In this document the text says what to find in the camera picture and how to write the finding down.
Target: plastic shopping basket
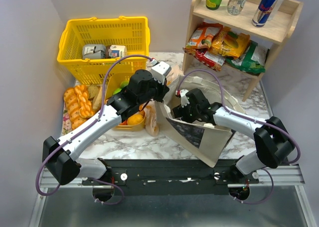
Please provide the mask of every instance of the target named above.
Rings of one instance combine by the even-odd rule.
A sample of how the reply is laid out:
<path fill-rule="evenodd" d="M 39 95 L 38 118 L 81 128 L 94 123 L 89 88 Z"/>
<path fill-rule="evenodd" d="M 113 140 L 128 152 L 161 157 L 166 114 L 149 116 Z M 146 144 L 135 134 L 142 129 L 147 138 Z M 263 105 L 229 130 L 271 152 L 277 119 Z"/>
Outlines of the plastic shopping basket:
<path fill-rule="evenodd" d="M 102 84 L 105 73 L 119 58 L 82 59 L 85 44 L 125 45 L 128 55 L 149 55 L 150 29 L 144 16 L 115 19 L 72 19 L 66 24 L 59 43 L 57 61 L 81 84 Z M 144 58 L 128 58 L 112 69 L 114 73 L 135 72 L 146 68 Z"/>

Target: green snack package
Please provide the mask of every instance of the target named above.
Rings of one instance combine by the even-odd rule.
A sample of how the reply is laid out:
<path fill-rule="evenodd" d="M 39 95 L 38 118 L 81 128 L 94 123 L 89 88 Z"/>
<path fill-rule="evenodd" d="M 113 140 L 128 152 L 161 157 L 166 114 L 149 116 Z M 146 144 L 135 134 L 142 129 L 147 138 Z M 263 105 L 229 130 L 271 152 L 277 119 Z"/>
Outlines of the green snack package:
<path fill-rule="evenodd" d="M 242 56 L 238 59 L 227 57 L 226 62 L 230 64 L 230 66 L 247 73 L 264 73 L 266 71 L 265 62 L 267 53 L 268 49 L 266 47 L 251 41 L 250 46 Z"/>

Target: white wall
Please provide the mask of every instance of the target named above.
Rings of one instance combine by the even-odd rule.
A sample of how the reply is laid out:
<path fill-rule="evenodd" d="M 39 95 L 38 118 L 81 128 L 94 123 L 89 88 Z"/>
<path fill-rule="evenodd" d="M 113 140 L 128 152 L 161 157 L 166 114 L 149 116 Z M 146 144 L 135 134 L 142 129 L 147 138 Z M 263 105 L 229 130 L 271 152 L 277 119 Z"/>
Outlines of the white wall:
<path fill-rule="evenodd" d="M 56 65 L 64 24 L 51 0 L 0 0 L 0 222 L 26 227 L 42 143 L 61 130 L 71 85 Z"/>
<path fill-rule="evenodd" d="M 304 4 L 291 40 L 263 78 L 270 105 L 301 146 L 306 193 L 319 225 L 319 12 Z"/>
<path fill-rule="evenodd" d="M 52 0 L 63 22 L 72 18 L 146 16 L 151 51 L 182 52 L 191 0 Z"/>

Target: shelf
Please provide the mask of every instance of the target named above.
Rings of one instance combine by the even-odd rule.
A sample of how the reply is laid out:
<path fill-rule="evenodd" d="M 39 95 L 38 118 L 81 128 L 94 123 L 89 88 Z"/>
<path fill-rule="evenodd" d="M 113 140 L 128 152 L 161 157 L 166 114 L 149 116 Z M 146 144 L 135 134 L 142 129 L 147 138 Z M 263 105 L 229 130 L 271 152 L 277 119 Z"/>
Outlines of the shelf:
<path fill-rule="evenodd" d="M 294 33 L 304 4 L 297 0 L 284 0 L 273 20 L 267 21 L 263 27 L 255 27 L 252 24 L 252 19 L 261 0 L 246 0 L 245 6 L 239 15 L 231 15 L 227 12 L 228 1 L 229 0 L 222 0 L 221 6 L 217 10 L 210 10 L 206 8 L 206 0 L 192 0 L 185 43 L 187 44 L 196 28 L 201 25 L 205 19 L 221 23 L 222 25 L 236 29 L 235 32 L 239 31 L 273 43 L 265 64 L 267 71 Z M 183 72 L 189 68 L 192 59 L 193 57 L 191 55 L 184 54 Z M 254 75 L 242 72 L 229 65 L 224 66 L 251 78 L 243 97 L 243 102 L 246 101 L 265 74 L 260 73 Z"/>
<path fill-rule="evenodd" d="M 252 24 L 252 18 L 258 8 L 260 0 L 247 0 L 245 6 L 239 15 L 231 15 L 227 12 L 227 3 L 229 0 L 223 0 L 217 10 L 209 10 L 201 0 L 194 6 L 193 14 L 201 18 L 210 19 L 227 25 L 231 28 L 239 29 L 245 34 L 254 35 L 276 44 L 281 44 L 287 32 L 292 26 L 294 20 L 294 10 L 299 3 L 292 0 L 285 0 L 283 7 L 274 16 L 273 20 L 267 21 L 264 27 L 255 27 Z"/>
<path fill-rule="evenodd" d="M 243 72 L 243 71 L 241 71 L 241 70 L 239 70 L 239 69 L 236 69 L 236 68 L 230 66 L 230 65 L 227 64 L 227 63 L 224 63 L 223 67 L 225 67 L 225 66 L 226 66 L 228 69 L 233 69 L 233 70 L 235 70 L 235 71 L 241 73 L 242 75 L 247 76 L 247 77 L 249 77 L 249 78 L 251 78 L 251 79 L 257 79 L 258 76 L 259 76 L 259 74 L 252 74 L 252 73 Z"/>

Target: marble countertop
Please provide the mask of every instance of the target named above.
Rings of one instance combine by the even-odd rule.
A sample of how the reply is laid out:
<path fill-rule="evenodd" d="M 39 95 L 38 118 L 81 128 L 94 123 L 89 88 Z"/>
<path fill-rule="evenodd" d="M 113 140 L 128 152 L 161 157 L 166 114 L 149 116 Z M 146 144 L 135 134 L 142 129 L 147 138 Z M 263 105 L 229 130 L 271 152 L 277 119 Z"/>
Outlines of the marble countertop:
<path fill-rule="evenodd" d="M 159 61 L 165 61 L 170 65 L 177 64 L 182 67 L 183 53 L 150 53 L 151 57 Z M 194 60 L 193 69 L 208 69 L 206 66 Z M 267 105 L 262 89 L 258 85 L 246 102 L 242 102 L 244 93 L 250 79 L 227 67 L 216 73 L 223 87 L 234 96 L 247 114 L 268 118 Z M 196 76 L 213 80 L 205 73 L 198 72 Z M 255 149 L 254 141 L 236 133 L 220 155 L 220 159 L 236 159 L 246 155 Z M 172 141 L 161 132 L 157 137 L 150 136 L 145 130 L 139 132 L 110 130 L 100 136 L 81 155 L 81 158 L 105 158 L 105 159 L 196 159 L 187 150 Z"/>

